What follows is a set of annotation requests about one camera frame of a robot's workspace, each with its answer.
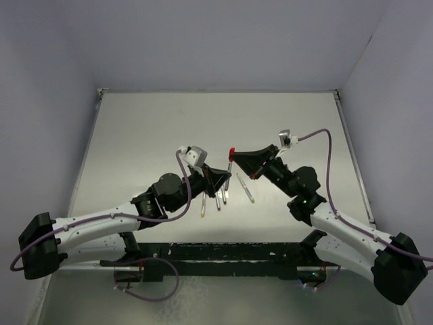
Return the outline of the yellow-end white pen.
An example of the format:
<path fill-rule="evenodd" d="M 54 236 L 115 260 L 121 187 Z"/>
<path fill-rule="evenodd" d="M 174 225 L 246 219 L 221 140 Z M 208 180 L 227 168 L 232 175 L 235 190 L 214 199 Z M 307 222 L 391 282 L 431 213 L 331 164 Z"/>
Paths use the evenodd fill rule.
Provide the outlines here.
<path fill-rule="evenodd" d="M 206 214 L 206 193 L 202 194 L 202 203 L 201 203 L 201 210 L 200 210 L 200 216 L 205 217 Z"/>

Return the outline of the red-end white pen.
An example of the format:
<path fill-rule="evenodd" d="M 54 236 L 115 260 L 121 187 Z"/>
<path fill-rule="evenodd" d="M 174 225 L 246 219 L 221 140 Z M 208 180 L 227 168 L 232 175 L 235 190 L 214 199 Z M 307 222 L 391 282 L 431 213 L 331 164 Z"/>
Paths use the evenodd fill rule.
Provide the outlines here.
<path fill-rule="evenodd" d="M 229 189 L 229 180 L 230 180 L 230 177 L 231 177 L 231 170 L 232 170 L 232 162 L 229 161 L 228 167 L 227 167 L 227 174 L 228 174 L 228 176 L 227 176 L 227 179 L 225 181 L 224 191 L 228 191 L 228 189 Z"/>

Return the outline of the red pen cap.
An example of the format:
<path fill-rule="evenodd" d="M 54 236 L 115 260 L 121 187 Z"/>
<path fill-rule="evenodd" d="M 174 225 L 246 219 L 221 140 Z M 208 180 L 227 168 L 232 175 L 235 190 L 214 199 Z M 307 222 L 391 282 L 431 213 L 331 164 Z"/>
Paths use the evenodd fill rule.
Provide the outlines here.
<path fill-rule="evenodd" d="M 233 154 L 235 153 L 235 148 L 231 147 L 229 150 L 229 162 L 233 162 Z"/>

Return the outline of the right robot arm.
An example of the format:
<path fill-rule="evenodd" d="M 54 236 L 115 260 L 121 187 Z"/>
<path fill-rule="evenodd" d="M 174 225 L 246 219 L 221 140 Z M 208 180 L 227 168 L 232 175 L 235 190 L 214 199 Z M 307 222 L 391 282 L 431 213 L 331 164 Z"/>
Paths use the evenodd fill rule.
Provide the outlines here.
<path fill-rule="evenodd" d="M 428 275 L 414 241 L 406 234 L 392 236 L 341 213 L 318 194 L 320 183 L 312 167 L 295 171 L 279 156 L 277 146 L 252 152 L 230 152 L 230 160 L 250 178 L 266 177 L 284 194 L 291 215 L 321 233 L 320 239 L 301 248 L 302 260 L 320 260 L 349 269 L 369 280 L 395 305 L 404 305 Z"/>

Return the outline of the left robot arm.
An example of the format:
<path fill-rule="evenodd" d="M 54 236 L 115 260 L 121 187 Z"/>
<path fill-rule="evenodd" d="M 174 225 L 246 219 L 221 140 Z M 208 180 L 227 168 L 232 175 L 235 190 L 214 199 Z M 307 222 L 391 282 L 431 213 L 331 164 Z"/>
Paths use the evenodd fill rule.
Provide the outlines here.
<path fill-rule="evenodd" d="M 94 216 L 50 217 L 48 212 L 34 216 L 18 238 L 22 267 L 12 264 L 13 272 L 22 271 L 27 280 L 43 278 L 72 260 L 72 250 L 83 252 L 81 245 L 92 240 L 152 228 L 171 221 L 168 213 L 185 215 L 192 200 L 202 193 L 215 197 L 231 177 L 228 171 L 204 165 L 179 177 L 166 173 L 145 192 L 128 203 Z"/>

